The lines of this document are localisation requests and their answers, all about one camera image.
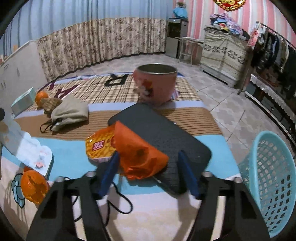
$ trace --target black cable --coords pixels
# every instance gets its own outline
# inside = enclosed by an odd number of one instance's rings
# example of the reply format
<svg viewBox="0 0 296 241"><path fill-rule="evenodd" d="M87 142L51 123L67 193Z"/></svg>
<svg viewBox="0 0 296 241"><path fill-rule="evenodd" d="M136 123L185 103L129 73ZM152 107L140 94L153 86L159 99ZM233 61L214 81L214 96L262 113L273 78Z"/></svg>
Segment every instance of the black cable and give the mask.
<svg viewBox="0 0 296 241"><path fill-rule="evenodd" d="M124 198L124 199L129 203L131 209L130 209L128 212L123 212L123 211L121 211L119 208L117 208L113 203L111 203L109 200L107 200L107 217L106 217L105 227L108 225L109 220L110 220L110 212L111 212L111 210L110 210L110 206L112 206L116 211L118 211L118 212L121 213L121 214L130 214L130 213L133 211L133 204L132 204L132 202L131 202L126 196L124 196L122 193L120 193L120 192L118 191L118 188L117 188L117 186L115 185L114 182L112 182L112 184L114 185L115 192L116 192L119 196L121 196L122 198ZM72 203L72 206L74 206L74 204L77 202L78 197L79 197L79 196L76 196L74 202ZM82 215L80 214L80 215L78 216L78 218L74 219L74 222L79 221L81 218L82 218Z"/></svg>
<svg viewBox="0 0 296 241"><path fill-rule="evenodd" d="M130 214L132 211L133 211L133 204L131 203L131 201L126 197L124 196L123 194L121 194L118 189L117 189L117 186L115 185L114 182L112 182L112 184L114 185L115 187L115 192L121 196L122 198L124 198L130 205L131 209L128 211L128 212L123 212L121 211L120 209L118 209L113 203L111 203L109 200L107 200L107 217L106 217L106 223L105 223L105 226L108 225L109 223L109 219L110 219L110 205L118 212L120 212L121 214Z"/></svg>
<svg viewBox="0 0 296 241"><path fill-rule="evenodd" d="M40 131L42 133L45 133L46 130L49 128L50 131L52 131L52 128L58 123L58 122L61 122L63 119L62 118L57 118L55 121L52 122L52 120L49 120L45 123L43 123L41 126L40 126ZM44 126L44 125L47 125L47 127L44 129L44 130L41 130L41 127Z"/></svg>

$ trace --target beige drawstring pouch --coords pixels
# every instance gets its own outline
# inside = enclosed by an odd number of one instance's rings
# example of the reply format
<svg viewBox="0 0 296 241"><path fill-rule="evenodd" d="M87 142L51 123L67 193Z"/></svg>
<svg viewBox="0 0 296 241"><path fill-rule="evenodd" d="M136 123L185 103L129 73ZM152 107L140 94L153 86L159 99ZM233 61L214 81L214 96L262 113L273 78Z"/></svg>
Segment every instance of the beige drawstring pouch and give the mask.
<svg viewBox="0 0 296 241"><path fill-rule="evenodd" d="M49 124L48 127L51 131L59 131L61 128L63 128L65 125L78 123L81 121L88 120L89 118L89 107L87 103L71 96L67 95L63 102L56 107L52 111L51 120L44 123Z"/></svg>

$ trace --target patterned cloth cover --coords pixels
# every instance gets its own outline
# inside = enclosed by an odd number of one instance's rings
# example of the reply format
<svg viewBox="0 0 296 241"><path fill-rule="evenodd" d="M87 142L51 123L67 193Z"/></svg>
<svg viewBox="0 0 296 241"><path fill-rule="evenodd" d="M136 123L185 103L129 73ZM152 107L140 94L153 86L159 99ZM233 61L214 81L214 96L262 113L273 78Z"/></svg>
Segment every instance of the patterned cloth cover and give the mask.
<svg viewBox="0 0 296 241"><path fill-rule="evenodd" d="M104 18L77 23L37 40L47 81L104 60L165 51L166 20Z"/></svg>
<svg viewBox="0 0 296 241"><path fill-rule="evenodd" d="M205 28L200 63L240 80L247 62L247 43L234 35Z"/></svg>

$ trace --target cartoon print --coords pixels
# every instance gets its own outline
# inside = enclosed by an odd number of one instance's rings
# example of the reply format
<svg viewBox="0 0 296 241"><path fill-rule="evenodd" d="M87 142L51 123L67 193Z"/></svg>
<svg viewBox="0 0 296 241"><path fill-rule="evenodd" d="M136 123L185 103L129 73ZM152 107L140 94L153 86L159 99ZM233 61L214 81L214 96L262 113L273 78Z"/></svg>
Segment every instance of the cartoon print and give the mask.
<svg viewBox="0 0 296 241"><path fill-rule="evenodd" d="M15 202L19 205L20 208L25 206L25 197L22 193L22 189L20 187L20 180L22 178L22 173L18 173L15 175L14 179L11 182L11 189L13 193L13 197Z"/></svg>
<svg viewBox="0 0 296 241"><path fill-rule="evenodd" d="M46 167L45 161L44 161L44 153L43 152L40 152L38 161L34 162L34 165L36 165L35 167L37 169L41 169L43 167Z"/></svg>
<svg viewBox="0 0 296 241"><path fill-rule="evenodd" d="M154 95L151 81L144 80L139 90L147 97L153 97Z"/></svg>

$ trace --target pile of clothes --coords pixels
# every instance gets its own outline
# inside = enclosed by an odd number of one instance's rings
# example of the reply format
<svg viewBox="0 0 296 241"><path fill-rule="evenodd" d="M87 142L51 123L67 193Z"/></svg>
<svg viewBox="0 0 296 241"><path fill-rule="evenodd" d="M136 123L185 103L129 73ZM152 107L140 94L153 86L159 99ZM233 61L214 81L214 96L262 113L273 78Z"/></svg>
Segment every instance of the pile of clothes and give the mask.
<svg viewBox="0 0 296 241"><path fill-rule="evenodd" d="M227 13L211 14L210 19L211 25L219 30L225 30L234 35L243 35L243 29L233 18L229 17Z"/></svg>

